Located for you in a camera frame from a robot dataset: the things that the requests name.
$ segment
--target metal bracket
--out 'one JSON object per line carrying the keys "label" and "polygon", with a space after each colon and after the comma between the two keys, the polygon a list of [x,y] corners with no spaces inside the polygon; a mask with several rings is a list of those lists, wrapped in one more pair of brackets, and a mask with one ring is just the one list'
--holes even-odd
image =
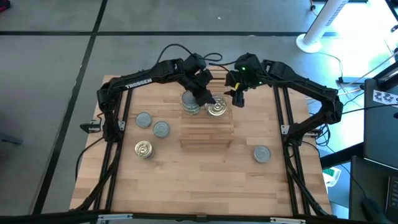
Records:
{"label": "metal bracket", "polygon": [[[289,132],[289,128],[290,128],[289,125],[281,125],[280,131],[282,132],[282,134],[287,134]],[[305,133],[305,136],[317,137],[321,135],[321,133],[322,132],[319,129],[314,129],[312,131]]]}
{"label": "metal bracket", "polygon": [[[80,128],[84,130],[86,133],[98,133],[102,131],[104,123],[105,123],[104,119],[102,121],[97,121],[95,119],[92,119],[88,124],[81,124]],[[118,121],[118,123],[120,130],[124,131],[124,129],[126,128],[126,122]]]}
{"label": "metal bracket", "polygon": [[273,223],[283,223],[283,224],[305,224],[305,220],[298,220],[293,218],[275,218],[271,217],[271,222]]}
{"label": "metal bracket", "polygon": [[126,127],[126,122],[124,121],[119,121],[119,128],[121,131],[124,131],[124,128]]}
{"label": "metal bracket", "polygon": [[132,214],[98,215],[98,221],[132,219]]}
{"label": "metal bracket", "polygon": [[280,131],[282,132],[282,134],[287,134],[289,132],[289,125],[281,125],[280,126]]}

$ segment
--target can lid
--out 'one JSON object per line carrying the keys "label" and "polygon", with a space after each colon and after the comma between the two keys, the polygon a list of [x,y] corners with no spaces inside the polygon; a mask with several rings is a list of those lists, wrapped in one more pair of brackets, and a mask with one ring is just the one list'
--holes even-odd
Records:
{"label": "can lid", "polygon": [[170,126],[165,121],[158,121],[154,125],[154,134],[158,138],[166,138],[170,133]]}
{"label": "can lid", "polygon": [[271,152],[267,146],[257,146],[254,148],[254,159],[259,163],[268,162],[271,159]]}
{"label": "can lid", "polygon": [[193,96],[191,91],[185,91],[185,93],[182,94],[182,103],[187,105],[187,106],[196,106],[198,105],[195,97]]}
{"label": "can lid", "polygon": [[152,116],[149,113],[141,112],[137,115],[136,124],[140,128],[148,128],[152,124]]}
{"label": "can lid", "polygon": [[226,109],[227,105],[225,100],[220,96],[213,96],[213,99],[216,101],[215,104],[205,103],[206,111],[213,116],[222,115]]}
{"label": "can lid", "polygon": [[148,141],[141,141],[136,144],[136,153],[139,157],[147,157],[152,153],[152,145]]}

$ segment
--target white stand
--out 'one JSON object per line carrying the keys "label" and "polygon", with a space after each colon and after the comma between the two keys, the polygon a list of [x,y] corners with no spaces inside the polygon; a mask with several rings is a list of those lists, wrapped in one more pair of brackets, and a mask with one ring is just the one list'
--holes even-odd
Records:
{"label": "white stand", "polygon": [[318,40],[313,44],[304,43],[305,34],[301,34],[296,39],[296,46],[305,53],[317,53],[322,48],[321,42]]}
{"label": "white stand", "polygon": [[297,47],[305,53],[316,53],[322,48],[320,39],[348,0],[328,0],[306,34],[297,37]]}

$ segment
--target stack of wooden blocks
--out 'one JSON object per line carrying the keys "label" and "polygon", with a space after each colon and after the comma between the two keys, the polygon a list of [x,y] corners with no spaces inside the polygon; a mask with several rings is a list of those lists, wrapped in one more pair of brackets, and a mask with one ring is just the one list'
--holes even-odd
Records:
{"label": "stack of wooden blocks", "polygon": [[228,108],[221,116],[211,116],[202,107],[198,114],[192,116],[184,111],[181,105],[181,123],[178,137],[183,149],[198,149],[201,151],[227,149],[234,139],[231,97],[223,94],[229,90],[224,86],[226,71],[220,70],[218,67],[210,67],[209,70],[215,79],[210,81],[207,89],[213,95],[224,98]]}

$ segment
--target gold can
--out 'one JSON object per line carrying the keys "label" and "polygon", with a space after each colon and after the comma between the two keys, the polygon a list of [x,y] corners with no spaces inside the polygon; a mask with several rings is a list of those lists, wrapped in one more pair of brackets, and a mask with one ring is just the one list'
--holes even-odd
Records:
{"label": "gold can", "polygon": [[216,101],[215,104],[205,103],[205,111],[210,116],[221,116],[227,110],[227,105],[224,98],[220,96],[213,96]]}
{"label": "gold can", "polygon": [[143,159],[150,159],[154,156],[154,149],[149,141],[141,141],[136,144],[136,153]]}

